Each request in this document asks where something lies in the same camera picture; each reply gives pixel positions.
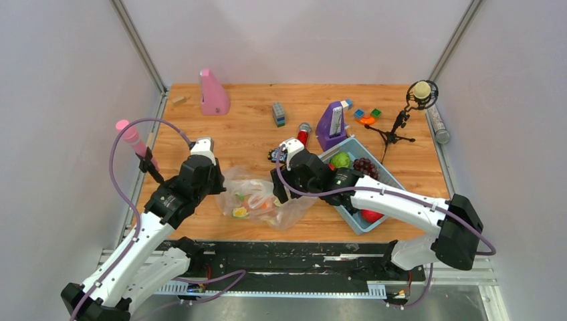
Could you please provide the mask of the orange blue green toy bricks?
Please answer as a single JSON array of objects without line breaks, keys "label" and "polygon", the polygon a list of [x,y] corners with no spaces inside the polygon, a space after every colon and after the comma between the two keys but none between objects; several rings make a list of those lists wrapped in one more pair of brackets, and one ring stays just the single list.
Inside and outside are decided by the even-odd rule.
[{"label": "orange blue green toy bricks", "polygon": [[353,116],[354,116],[355,120],[357,121],[357,123],[359,123],[359,124],[373,125],[374,123],[377,122],[377,120],[381,116],[381,114],[382,114],[382,112],[377,108],[374,108],[370,113],[366,113],[365,111],[363,111],[361,109],[357,109],[353,113]]}]

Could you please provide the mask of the black owl toy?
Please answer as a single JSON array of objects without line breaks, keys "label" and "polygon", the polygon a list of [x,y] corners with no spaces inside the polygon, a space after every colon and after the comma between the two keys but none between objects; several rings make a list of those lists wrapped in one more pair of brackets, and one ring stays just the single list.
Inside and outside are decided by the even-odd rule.
[{"label": "black owl toy", "polygon": [[280,151],[279,148],[271,149],[267,154],[267,160],[271,163],[276,163],[279,161],[280,163],[285,163],[287,159],[287,152]]}]

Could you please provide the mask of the pink microphone on stand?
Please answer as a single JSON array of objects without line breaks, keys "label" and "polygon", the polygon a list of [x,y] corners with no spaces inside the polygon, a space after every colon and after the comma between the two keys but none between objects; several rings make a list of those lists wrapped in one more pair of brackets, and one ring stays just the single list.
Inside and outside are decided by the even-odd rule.
[{"label": "pink microphone on stand", "polygon": [[141,172],[149,174],[157,183],[164,183],[164,178],[160,174],[158,163],[154,158],[151,149],[141,138],[141,135],[135,126],[125,129],[129,124],[130,122],[128,120],[119,120],[116,123],[115,128],[118,132],[124,132],[121,139],[133,149],[139,160],[138,168]]}]

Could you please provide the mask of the black tripod microphone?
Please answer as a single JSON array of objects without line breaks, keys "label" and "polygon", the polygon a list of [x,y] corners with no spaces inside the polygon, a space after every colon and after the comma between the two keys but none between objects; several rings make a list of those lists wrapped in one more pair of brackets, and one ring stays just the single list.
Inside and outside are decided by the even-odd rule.
[{"label": "black tripod microphone", "polygon": [[384,142],[384,152],[380,163],[382,163],[386,157],[388,148],[390,145],[394,145],[401,140],[408,142],[415,142],[415,138],[409,138],[405,136],[400,136],[397,130],[404,128],[407,125],[409,118],[411,117],[410,112],[412,110],[424,111],[435,105],[439,97],[439,87],[432,80],[420,80],[411,84],[406,92],[405,101],[406,106],[398,113],[396,116],[392,128],[389,131],[384,131],[369,124],[365,124],[365,129],[373,130],[380,134]]}]

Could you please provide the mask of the grey stacked toy bricks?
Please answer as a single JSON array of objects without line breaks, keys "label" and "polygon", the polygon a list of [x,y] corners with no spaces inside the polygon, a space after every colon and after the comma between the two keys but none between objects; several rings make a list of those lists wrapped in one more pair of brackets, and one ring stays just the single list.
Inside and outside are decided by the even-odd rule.
[{"label": "grey stacked toy bricks", "polygon": [[272,104],[272,116],[277,127],[282,127],[286,124],[286,113],[279,102]]}]

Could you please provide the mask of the red apple front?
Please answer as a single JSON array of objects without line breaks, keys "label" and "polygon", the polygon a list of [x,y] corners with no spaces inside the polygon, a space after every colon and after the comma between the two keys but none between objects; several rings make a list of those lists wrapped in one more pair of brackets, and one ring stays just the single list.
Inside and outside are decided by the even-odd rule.
[{"label": "red apple front", "polygon": [[366,209],[360,211],[360,216],[368,224],[373,224],[384,217],[382,213]]}]

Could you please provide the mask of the purple metronome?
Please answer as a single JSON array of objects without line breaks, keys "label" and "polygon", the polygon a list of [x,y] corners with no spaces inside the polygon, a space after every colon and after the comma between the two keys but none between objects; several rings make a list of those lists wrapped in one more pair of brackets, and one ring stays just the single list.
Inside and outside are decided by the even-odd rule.
[{"label": "purple metronome", "polygon": [[346,100],[328,105],[316,127],[316,138],[323,151],[340,144],[346,139],[344,111],[349,107]]}]

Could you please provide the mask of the clear plastic fruit bag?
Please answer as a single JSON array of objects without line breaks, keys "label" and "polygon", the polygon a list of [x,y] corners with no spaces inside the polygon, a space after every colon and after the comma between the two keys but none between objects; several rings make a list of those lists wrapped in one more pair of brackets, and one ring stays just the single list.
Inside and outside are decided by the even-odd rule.
[{"label": "clear plastic fruit bag", "polygon": [[[273,194],[271,178],[253,175],[243,167],[231,167],[223,171],[226,191],[215,196],[219,210],[228,217],[265,223],[277,230],[293,227],[304,218],[316,203],[314,197],[290,199],[281,204]],[[262,210],[266,200],[272,200],[272,210]]]}]

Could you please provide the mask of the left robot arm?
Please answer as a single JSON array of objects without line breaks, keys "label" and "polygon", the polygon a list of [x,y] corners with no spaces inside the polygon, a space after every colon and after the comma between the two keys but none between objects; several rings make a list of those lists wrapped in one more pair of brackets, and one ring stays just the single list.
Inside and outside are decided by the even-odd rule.
[{"label": "left robot arm", "polygon": [[160,184],[135,225],[110,258],[81,284],[69,283],[61,293],[72,320],[129,320],[157,289],[186,273],[205,267],[204,249],[182,237],[147,268],[150,254],[199,206],[207,195],[226,189],[212,152],[192,152],[179,174]]}]

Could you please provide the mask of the glitter clear tube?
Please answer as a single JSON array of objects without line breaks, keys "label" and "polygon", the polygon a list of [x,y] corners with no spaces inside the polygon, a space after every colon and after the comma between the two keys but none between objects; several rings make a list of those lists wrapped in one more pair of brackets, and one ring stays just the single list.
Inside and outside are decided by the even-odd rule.
[{"label": "glitter clear tube", "polygon": [[447,144],[451,139],[451,135],[446,129],[436,105],[433,105],[428,109],[428,115],[433,128],[434,139],[439,144]]}]

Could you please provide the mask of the dark purple grape bunch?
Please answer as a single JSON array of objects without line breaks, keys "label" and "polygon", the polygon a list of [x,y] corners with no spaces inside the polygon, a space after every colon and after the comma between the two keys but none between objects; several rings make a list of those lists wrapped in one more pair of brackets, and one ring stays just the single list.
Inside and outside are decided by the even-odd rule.
[{"label": "dark purple grape bunch", "polygon": [[379,179],[378,167],[369,158],[358,158],[353,162],[353,169],[368,175],[375,180]]}]

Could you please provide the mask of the small wooden block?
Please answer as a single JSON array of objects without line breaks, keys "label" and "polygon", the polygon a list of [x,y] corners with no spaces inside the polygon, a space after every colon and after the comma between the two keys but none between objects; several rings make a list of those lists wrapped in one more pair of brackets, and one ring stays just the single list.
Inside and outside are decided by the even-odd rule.
[{"label": "small wooden block", "polygon": [[179,96],[179,97],[172,99],[172,104],[173,104],[173,106],[178,106],[180,104],[184,104],[186,101],[187,101],[186,96]]}]

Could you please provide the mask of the red glitter microphone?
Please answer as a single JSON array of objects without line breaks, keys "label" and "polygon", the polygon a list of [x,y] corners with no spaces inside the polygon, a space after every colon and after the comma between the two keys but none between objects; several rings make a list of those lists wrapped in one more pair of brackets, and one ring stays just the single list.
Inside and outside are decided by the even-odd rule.
[{"label": "red glitter microphone", "polygon": [[312,128],[309,123],[303,122],[298,126],[298,134],[296,138],[306,146],[309,140],[309,135],[312,131]]}]

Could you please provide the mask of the green guava back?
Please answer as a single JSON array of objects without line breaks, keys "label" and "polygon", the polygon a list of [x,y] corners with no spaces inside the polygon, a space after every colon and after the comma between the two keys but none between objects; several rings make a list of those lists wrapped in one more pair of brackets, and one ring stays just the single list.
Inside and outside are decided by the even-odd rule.
[{"label": "green guava back", "polygon": [[352,160],[347,152],[337,152],[331,159],[330,165],[337,168],[352,168]]}]

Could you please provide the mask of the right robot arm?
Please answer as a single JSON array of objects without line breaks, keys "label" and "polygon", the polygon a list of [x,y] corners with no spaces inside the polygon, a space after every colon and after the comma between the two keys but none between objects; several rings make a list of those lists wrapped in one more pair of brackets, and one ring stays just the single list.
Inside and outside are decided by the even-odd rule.
[{"label": "right robot arm", "polygon": [[318,156],[300,148],[270,172],[273,193],[281,203],[316,197],[327,204],[369,210],[411,224],[425,232],[408,241],[391,241],[382,260],[390,279],[426,263],[441,262],[468,271],[480,254],[483,223],[471,201],[459,194],[449,200],[426,197],[386,185],[349,168],[331,169]]}]

